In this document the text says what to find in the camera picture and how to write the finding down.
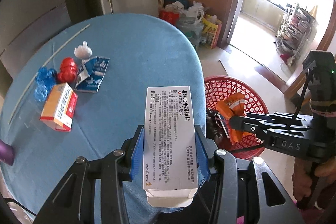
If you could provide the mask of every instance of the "bolt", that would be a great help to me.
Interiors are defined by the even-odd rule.
[[[121,156],[123,153],[124,153],[124,151],[121,150],[121,149],[116,149],[116,150],[113,151],[113,155],[115,155],[115,156]]]
[[[226,155],[226,151],[224,149],[218,149],[216,151],[217,155],[219,156],[225,156]]]
[[[76,163],[83,164],[85,162],[85,158],[83,156],[79,156],[76,158]]]
[[[253,161],[256,163],[256,164],[262,164],[264,162],[264,160],[260,157],[254,157],[253,158]]]

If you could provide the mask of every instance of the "metal storage rack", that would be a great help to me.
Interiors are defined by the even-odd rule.
[[[287,65],[291,66],[301,57],[304,46],[309,43],[308,38],[315,25],[315,18],[296,3],[292,8],[288,8],[283,19],[275,44],[290,54]]]

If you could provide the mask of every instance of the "purple cup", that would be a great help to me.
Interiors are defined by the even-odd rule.
[[[0,140],[0,161],[13,165],[14,162],[14,149],[10,145]]]

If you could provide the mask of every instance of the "refrigerator handle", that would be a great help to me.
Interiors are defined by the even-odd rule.
[[[110,3],[110,8],[111,8],[111,14],[113,14],[113,5],[112,5],[112,0],[108,0]]]

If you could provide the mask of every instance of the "round table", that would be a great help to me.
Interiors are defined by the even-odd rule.
[[[39,120],[43,103],[34,100],[31,85],[8,124],[23,90],[43,63],[76,32],[47,65],[59,69],[63,58],[87,41],[93,56],[110,61],[97,94],[80,93],[71,132],[53,131]],[[174,26],[147,15],[115,14],[92,18],[64,30],[46,43],[11,85],[1,113],[0,139],[14,147],[13,166],[1,163],[8,190],[22,205],[37,213],[77,156],[105,157],[133,137],[144,123],[149,86],[190,86],[194,123],[205,132],[206,109],[202,68],[188,39]],[[147,203],[142,189],[142,166],[133,182],[124,183],[131,223],[148,223],[160,208]],[[100,193],[97,183],[96,192]],[[100,198],[95,198],[100,223]]]

